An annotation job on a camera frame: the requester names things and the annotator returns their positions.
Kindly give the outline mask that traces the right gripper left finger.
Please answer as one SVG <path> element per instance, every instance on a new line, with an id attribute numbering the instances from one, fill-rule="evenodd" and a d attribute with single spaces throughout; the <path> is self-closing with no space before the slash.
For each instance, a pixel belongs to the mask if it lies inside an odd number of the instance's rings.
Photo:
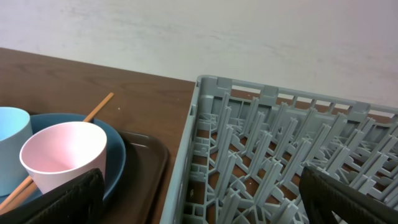
<path id="1" fill-rule="evenodd" d="M 1 224 L 96 223 L 103 211 L 104 179 L 91 169 L 1 215 Z"/>

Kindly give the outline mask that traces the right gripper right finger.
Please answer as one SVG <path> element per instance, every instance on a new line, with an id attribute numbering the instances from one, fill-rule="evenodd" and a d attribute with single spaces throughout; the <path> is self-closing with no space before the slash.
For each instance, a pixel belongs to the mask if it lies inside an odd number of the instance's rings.
<path id="1" fill-rule="evenodd" d="M 299 192 L 310 223 L 337 224 L 338 215 L 350 224 L 397 224 L 396 210 L 313 167 L 303 168 Z"/>

